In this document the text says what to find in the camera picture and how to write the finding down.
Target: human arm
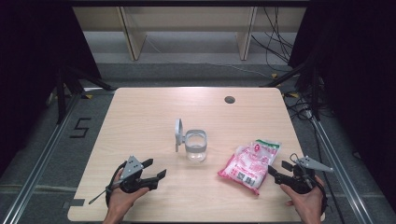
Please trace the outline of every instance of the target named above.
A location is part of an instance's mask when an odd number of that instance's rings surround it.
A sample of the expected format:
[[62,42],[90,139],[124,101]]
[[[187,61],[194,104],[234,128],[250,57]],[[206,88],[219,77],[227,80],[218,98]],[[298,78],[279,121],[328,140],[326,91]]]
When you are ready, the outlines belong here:
[[[323,186],[323,181],[319,177],[316,176],[316,180],[321,186]],[[286,205],[294,205],[301,221],[304,224],[321,223],[320,217],[323,194],[318,187],[314,187],[306,194],[299,194],[291,187],[284,184],[281,184],[280,188],[291,198],[291,201],[286,202]]]
[[[120,180],[122,170],[119,170],[114,182]],[[120,188],[113,189],[110,196],[110,201],[108,202],[108,209],[104,224],[115,224],[120,223],[123,220],[125,214],[134,205],[134,202],[145,195],[149,191],[149,188],[142,188],[134,193],[125,193]]]

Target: pink plastic bag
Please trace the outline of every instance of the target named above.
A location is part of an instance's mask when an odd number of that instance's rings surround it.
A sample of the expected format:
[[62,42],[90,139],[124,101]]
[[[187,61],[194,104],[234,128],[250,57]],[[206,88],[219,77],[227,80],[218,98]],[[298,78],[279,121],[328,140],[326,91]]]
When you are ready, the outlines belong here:
[[239,147],[218,175],[232,179],[259,195],[268,165],[271,165],[280,150],[280,143],[256,140],[248,146]]

